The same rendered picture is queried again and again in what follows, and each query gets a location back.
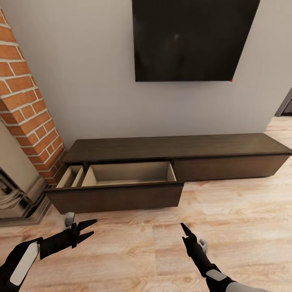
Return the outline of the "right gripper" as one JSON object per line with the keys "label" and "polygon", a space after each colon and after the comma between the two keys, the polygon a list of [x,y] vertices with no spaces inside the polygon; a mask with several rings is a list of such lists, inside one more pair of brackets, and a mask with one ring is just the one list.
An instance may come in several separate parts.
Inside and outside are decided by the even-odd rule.
{"label": "right gripper", "polygon": [[184,232],[186,233],[187,238],[182,237],[183,241],[187,247],[187,254],[189,257],[192,257],[195,264],[197,263],[198,259],[206,256],[202,248],[199,246],[197,237],[191,230],[184,224],[181,223]]}

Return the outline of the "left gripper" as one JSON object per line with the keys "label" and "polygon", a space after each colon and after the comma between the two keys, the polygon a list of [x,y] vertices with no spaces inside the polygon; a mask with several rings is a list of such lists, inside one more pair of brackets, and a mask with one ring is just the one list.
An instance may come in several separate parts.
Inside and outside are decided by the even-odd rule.
{"label": "left gripper", "polygon": [[71,228],[59,234],[53,235],[54,253],[57,253],[65,248],[72,246],[75,248],[89,236],[94,234],[94,231],[80,235],[80,231],[97,222],[97,219],[87,220],[83,222],[72,223]]}

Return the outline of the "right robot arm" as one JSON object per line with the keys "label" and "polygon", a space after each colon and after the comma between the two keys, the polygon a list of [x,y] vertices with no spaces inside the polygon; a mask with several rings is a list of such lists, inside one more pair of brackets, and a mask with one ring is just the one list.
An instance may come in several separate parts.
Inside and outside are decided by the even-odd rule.
{"label": "right robot arm", "polygon": [[200,239],[191,230],[181,223],[187,238],[182,237],[187,247],[187,254],[192,257],[198,267],[202,277],[206,278],[206,283],[210,292],[270,292],[262,288],[251,288],[244,284],[238,283],[228,276],[221,273],[215,264],[211,264],[206,257],[208,253],[208,241]]}

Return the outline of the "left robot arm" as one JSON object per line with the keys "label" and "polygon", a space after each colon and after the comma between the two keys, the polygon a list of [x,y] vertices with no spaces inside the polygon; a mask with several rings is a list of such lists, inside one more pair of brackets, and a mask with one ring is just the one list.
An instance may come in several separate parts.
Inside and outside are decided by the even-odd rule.
{"label": "left robot arm", "polygon": [[29,269],[40,252],[40,260],[72,246],[75,248],[94,231],[80,235],[80,231],[97,222],[97,219],[74,223],[75,213],[68,213],[64,219],[63,232],[43,239],[18,244],[0,267],[0,292],[19,292]]}

